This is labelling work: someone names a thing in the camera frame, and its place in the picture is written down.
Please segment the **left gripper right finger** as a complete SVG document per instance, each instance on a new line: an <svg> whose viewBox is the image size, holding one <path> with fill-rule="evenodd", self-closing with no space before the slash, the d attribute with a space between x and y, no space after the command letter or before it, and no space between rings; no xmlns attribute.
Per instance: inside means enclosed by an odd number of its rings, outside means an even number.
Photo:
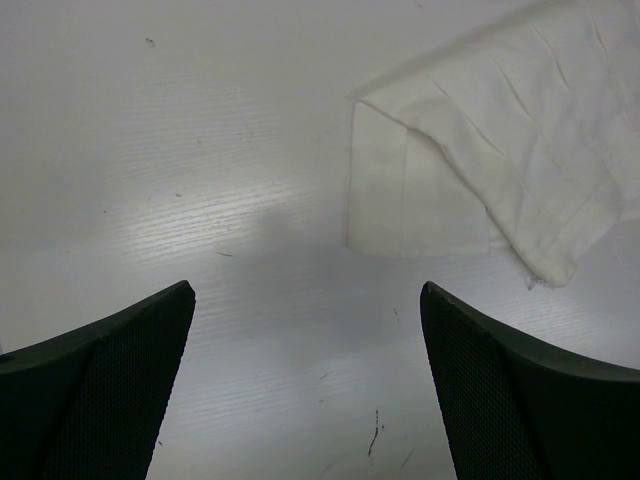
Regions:
<svg viewBox="0 0 640 480"><path fill-rule="evenodd" d="M457 478L638 478L638 370L539 340L433 282L420 313Z"/></svg>

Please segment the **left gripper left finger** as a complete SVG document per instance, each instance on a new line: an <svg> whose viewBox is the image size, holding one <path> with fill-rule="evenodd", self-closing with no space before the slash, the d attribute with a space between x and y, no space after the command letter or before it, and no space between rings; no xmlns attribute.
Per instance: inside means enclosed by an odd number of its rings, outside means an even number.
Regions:
<svg viewBox="0 0 640 480"><path fill-rule="evenodd" d="M3 354L2 478L145 478L195 304L194 290L180 281Z"/></svg>

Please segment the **white pleated skirt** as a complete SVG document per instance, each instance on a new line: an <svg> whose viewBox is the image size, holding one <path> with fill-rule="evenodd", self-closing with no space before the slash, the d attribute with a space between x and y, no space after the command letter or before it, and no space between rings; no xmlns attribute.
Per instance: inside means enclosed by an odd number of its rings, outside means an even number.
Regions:
<svg viewBox="0 0 640 480"><path fill-rule="evenodd" d="M553 1L368 92L347 244L387 258L511 247L567 285L639 215L639 5Z"/></svg>

